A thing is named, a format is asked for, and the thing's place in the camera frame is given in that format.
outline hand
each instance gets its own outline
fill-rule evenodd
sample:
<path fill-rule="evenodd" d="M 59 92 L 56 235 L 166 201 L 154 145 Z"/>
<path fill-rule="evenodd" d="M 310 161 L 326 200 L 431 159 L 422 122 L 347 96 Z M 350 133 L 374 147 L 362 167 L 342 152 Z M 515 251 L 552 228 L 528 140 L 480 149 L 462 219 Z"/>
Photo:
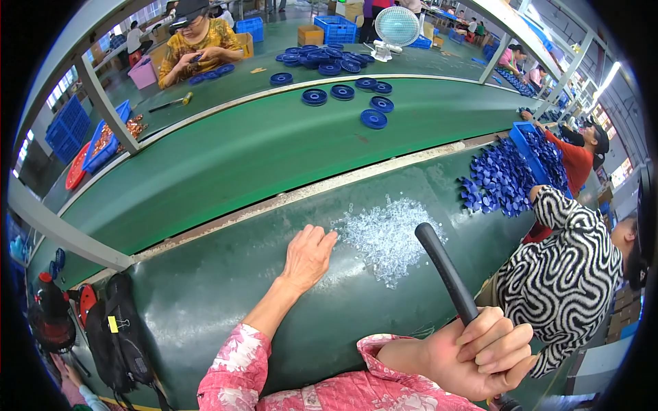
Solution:
<path fill-rule="evenodd" d="M 537 362 L 528 344 L 530 324 L 514 327 L 498 307 L 478 310 L 480 315 L 468 327 L 456 319 L 424 340 L 429 357 L 426 377 L 471 401 L 516 388 Z"/>
<path fill-rule="evenodd" d="M 324 228 L 307 225 L 288 245 L 286 266 L 281 278 L 300 295 L 310 290 L 329 269 L 329 256 L 338 234 L 324 234 Z"/>

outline electric fan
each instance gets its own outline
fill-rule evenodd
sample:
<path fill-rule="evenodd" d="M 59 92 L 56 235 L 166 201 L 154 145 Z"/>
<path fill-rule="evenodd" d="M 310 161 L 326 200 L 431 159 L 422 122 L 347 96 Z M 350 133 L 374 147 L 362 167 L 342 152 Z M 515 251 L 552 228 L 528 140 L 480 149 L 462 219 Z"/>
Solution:
<path fill-rule="evenodd" d="M 388 7 L 374 21 L 374 29 L 380 40 L 374 41 L 371 55 L 387 62 L 391 51 L 402 53 L 402 46 L 412 44 L 420 34 L 420 22 L 415 14 L 405 7 Z"/>

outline white shirt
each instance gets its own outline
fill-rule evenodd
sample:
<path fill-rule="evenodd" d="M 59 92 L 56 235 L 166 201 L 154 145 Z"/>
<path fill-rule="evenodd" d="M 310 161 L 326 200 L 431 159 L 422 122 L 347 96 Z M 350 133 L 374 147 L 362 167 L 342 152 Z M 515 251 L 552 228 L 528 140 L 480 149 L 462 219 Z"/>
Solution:
<path fill-rule="evenodd" d="M 128 36 L 126 37 L 126 44 L 128 45 L 128 54 L 135 53 L 137 49 L 141 46 L 139 38 L 144 35 L 144 32 L 141 31 L 138 27 L 130 30 Z"/>

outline red shirt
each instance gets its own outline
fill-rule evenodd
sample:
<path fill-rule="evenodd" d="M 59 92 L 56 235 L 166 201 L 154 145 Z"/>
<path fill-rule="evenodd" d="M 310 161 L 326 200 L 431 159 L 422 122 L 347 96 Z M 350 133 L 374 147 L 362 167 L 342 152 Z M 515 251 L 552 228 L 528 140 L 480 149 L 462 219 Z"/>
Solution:
<path fill-rule="evenodd" d="M 551 143 L 555 143 L 557 148 L 562 150 L 562 165 L 567 171 L 569 191 L 571 191 L 571 195 L 576 197 L 590 175 L 594 165 L 594 154 L 583 147 L 565 143 L 548 130 L 546 130 L 546 139 Z"/>

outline box stack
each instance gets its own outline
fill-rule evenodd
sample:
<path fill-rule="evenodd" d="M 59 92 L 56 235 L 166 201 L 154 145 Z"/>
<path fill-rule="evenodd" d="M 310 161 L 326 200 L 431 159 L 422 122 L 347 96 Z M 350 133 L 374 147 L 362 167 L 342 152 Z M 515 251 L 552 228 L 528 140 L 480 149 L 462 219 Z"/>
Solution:
<path fill-rule="evenodd" d="M 610 318 L 610 327 L 605 343 L 614 343 L 621 337 L 622 329 L 640 319 L 642 303 L 640 292 L 630 289 L 628 284 L 615 294 L 615 307 Z"/>

